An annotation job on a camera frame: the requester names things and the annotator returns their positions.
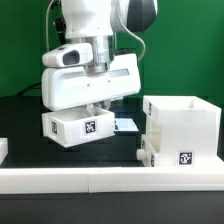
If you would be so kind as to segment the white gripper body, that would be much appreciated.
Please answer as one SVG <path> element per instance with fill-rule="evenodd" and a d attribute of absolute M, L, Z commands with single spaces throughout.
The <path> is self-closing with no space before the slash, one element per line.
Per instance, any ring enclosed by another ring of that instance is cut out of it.
<path fill-rule="evenodd" d="M 110 70 L 87 74 L 82 66 L 48 68 L 42 75 L 42 99 L 52 111 L 114 100 L 140 91 L 140 75 L 134 53 L 118 55 Z"/>

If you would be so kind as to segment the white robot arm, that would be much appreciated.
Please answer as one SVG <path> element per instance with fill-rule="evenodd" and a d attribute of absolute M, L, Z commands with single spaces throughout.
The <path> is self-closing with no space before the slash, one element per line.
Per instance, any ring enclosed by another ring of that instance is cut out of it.
<path fill-rule="evenodd" d="M 44 105 L 60 111 L 138 93 L 142 57 L 113 43 L 118 32 L 149 28 L 157 0 L 61 0 L 61 7 L 67 43 L 42 56 Z"/>

